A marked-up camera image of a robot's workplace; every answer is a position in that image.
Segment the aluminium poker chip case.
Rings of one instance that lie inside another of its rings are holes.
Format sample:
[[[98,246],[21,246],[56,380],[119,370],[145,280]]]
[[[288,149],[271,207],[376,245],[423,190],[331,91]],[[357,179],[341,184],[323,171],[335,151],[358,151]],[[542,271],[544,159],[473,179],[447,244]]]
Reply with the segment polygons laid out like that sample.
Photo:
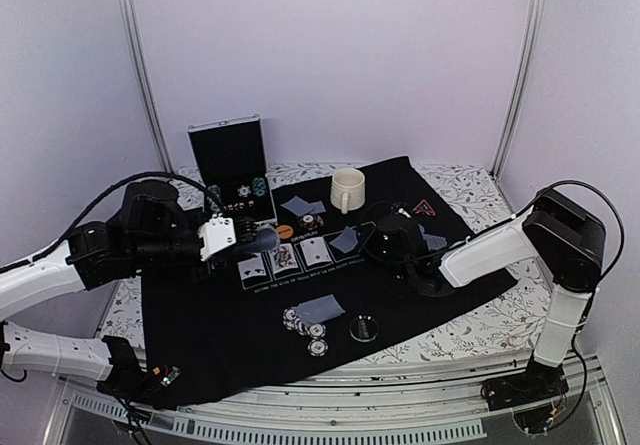
[[[219,187],[224,212],[234,218],[250,217],[259,224],[275,224],[260,116],[191,125],[187,133],[201,180],[206,187]],[[263,177],[267,183],[263,197],[252,194],[256,177]],[[242,185],[251,188],[246,198],[237,193]]]

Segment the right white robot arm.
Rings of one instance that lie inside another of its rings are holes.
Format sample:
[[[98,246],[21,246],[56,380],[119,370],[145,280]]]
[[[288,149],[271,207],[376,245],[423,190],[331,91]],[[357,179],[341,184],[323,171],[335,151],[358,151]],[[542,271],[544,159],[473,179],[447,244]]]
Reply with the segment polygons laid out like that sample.
[[[441,248],[427,243],[416,213],[392,207],[361,240],[368,258],[398,271],[427,297],[447,296],[526,260],[543,263],[553,290],[540,335],[524,371],[486,380],[481,395],[490,410],[561,397],[569,390],[563,361],[575,351],[601,281],[604,222],[553,183],[519,212],[473,236]]]

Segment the red triangle black token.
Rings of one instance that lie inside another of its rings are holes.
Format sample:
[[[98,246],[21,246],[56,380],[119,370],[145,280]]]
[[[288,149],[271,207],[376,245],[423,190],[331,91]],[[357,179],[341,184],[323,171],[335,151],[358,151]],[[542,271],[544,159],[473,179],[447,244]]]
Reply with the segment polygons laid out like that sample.
[[[435,209],[426,199],[420,200],[419,203],[413,207],[412,212],[416,215],[425,215],[430,217],[436,216]]]

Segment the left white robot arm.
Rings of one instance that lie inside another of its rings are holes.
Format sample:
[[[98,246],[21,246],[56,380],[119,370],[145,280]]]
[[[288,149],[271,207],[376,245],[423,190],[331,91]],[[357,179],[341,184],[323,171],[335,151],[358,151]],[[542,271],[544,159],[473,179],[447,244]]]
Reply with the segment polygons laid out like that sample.
[[[219,203],[200,183],[170,172],[141,172],[101,192],[52,244],[1,269],[1,373],[49,372],[93,379],[103,393],[138,399],[168,386],[174,368],[142,370],[130,343],[29,331],[15,314],[58,296],[91,291],[153,269],[213,270],[257,235],[250,218],[184,210],[181,182]]]

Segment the queen of hearts card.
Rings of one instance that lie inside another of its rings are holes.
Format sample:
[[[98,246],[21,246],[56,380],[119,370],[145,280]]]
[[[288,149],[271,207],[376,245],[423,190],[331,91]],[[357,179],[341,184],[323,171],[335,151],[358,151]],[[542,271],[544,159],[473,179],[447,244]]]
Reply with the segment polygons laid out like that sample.
[[[269,252],[272,270],[275,274],[298,268],[298,262],[291,244],[281,244]]]

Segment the red brown chip stack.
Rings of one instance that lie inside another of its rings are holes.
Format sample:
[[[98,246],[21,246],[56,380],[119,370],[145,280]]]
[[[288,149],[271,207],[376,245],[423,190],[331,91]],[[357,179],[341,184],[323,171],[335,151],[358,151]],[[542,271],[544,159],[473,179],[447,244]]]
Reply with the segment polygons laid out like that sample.
[[[299,219],[299,224],[305,230],[317,230],[324,226],[324,220],[319,214],[305,214]]]

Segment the blue patterned card deck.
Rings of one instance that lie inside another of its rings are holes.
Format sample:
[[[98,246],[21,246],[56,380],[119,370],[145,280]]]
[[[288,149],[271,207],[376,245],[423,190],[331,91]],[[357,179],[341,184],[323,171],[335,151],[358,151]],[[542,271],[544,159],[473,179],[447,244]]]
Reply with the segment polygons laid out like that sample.
[[[280,236],[272,227],[264,227],[257,231],[255,238],[236,249],[240,254],[257,254],[277,249],[280,246]]]

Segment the white poker chip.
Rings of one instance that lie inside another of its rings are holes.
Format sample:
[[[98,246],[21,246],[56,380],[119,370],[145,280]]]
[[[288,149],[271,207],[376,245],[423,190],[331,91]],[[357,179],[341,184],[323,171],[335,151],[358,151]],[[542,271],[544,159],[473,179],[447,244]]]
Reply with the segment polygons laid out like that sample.
[[[247,185],[242,185],[238,188],[237,193],[240,197],[246,198],[251,194],[251,188]]]

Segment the blue white chip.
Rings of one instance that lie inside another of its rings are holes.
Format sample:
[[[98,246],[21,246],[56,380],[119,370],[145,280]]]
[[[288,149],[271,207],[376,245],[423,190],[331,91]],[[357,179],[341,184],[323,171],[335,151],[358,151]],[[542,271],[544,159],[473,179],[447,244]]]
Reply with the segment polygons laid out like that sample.
[[[329,346],[324,339],[313,339],[307,346],[308,353],[312,357],[322,357],[328,352]]]
[[[307,334],[314,339],[322,339],[326,335],[324,324],[313,324],[307,327]]]

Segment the dealt card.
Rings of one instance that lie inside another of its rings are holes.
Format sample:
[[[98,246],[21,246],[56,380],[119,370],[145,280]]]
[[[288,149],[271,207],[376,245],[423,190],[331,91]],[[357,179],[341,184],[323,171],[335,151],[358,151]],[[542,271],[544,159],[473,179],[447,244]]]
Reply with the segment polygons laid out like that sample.
[[[306,326],[322,322],[322,318],[319,316],[319,305],[315,300],[298,304],[295,307],[295,312]]]
[[[326,208],[322,201],[317,201],[309,204],[310,208],[308,210],[308,214],[316,215],[322,214],[326,212]]]

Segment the orange big blind button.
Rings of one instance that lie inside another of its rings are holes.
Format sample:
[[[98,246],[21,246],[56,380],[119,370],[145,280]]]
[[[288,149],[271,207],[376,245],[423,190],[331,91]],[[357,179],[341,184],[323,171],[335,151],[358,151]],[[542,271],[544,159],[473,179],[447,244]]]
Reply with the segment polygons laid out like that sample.
[[[290,225],[280,225],[276,228],[276,232],[281,240],[288,240],[294,235],[294,229]]]

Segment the clear black dealer button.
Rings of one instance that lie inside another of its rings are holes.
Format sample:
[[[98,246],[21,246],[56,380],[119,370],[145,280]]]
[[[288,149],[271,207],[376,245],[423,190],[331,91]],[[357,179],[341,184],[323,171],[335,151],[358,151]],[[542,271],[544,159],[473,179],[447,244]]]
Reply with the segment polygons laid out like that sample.
[[[379,333],[377,321],[370,315],[358,315],[349,325],[349,334],[352,339],[360,343],[368,343],[375,340]]]

